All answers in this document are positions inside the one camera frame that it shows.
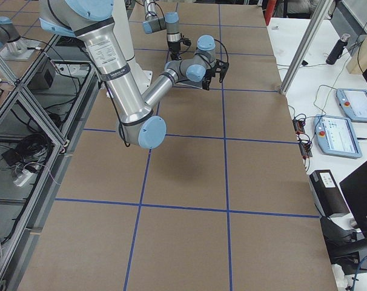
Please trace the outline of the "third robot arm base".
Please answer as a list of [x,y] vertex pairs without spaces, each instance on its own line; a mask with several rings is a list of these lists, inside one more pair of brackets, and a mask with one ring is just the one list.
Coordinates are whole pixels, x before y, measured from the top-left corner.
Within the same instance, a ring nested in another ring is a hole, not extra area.
[[11,19],[0,16],[0,55],[8,61],[27,61],[32,51],[21,37]]

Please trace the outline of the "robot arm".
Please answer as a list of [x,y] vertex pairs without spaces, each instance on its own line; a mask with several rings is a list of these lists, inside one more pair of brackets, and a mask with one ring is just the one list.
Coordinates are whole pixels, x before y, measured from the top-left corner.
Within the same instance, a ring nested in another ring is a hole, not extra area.
[[193,58],[170,61],[165,70],[142,93],[114,35],[113,1],[39,1],[42,29],[84,42],[87,52],[112,99],[119,106],[118,132],[127,144],[145,149],[158,147],[167,127],[153,107],[178,82],[207,82],[216,74],[219,60],[215,40],[202,35]]
[[181,60],[180,50],[183,35],[179,30],[179,15],[177,12],[164,13],[156,1],[143,2],[145,21],[142,23],[144,32],[152,34],[166,31],[168,50],[172,60]]

